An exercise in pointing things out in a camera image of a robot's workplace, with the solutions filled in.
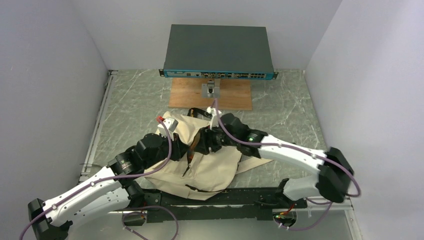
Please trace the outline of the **beige canvas backpack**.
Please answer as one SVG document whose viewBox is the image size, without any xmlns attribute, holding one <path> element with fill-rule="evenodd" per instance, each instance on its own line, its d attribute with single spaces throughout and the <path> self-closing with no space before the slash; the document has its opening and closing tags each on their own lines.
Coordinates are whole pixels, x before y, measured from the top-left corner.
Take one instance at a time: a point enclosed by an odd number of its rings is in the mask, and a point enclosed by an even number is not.
<svg viewBox="0 0 424 240">
<path fill-rule="evenodd" d="M 184 154 L 179 161 L 170 160 L 148 168 L 145 179 L 156 189 L 185 199 L 205 201 L 225 190 L 237 174 L 269 163 L 268 159 L 248 157 L 234 146 L 224 146 L 207 155 L 195 152 L 191 160 Z"/>
</svg>

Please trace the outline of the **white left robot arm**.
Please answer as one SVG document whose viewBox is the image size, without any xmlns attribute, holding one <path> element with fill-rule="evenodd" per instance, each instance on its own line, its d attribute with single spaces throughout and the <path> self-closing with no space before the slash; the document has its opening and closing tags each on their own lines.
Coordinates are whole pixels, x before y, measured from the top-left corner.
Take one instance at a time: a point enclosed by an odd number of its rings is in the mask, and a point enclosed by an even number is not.
<svg viewBox="0 0 424 240">
<path fill-rule="evenodd" d="M 145 192 L 135 180 L 155 173 L 148 170 L 155 164 L 179 161 L 191 143 L 177 133 L 149 133 L 71 190 L 49 200 L 32 200 L 28 213 L 36 239 L 64 240 L 72 227 L 89 218 L 146 206 Z"/>
</svg>

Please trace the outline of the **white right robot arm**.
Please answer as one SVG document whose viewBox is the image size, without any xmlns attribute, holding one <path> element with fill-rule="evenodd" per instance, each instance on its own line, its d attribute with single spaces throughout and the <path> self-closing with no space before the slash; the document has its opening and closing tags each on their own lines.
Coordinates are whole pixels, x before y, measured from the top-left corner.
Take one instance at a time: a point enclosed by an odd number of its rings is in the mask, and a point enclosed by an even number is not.
<svg viewBox="0 0 424 240">
<path fill-rule="evenodd" d="M 275 200 L 282 208 L 315 196 L 342 203 L 354 181 L 354 170 L 338 148 L 318 150 L 289 143 L 250 128 L 232 113 L 220 116 L 211 126 L 202 127 L 194 151 L 208 155 L 224 147 L 235 147 L 247 157 L 289 163 L 310 173 L 308 177 L 285 178 L 279 183 Z"/>
</svg>

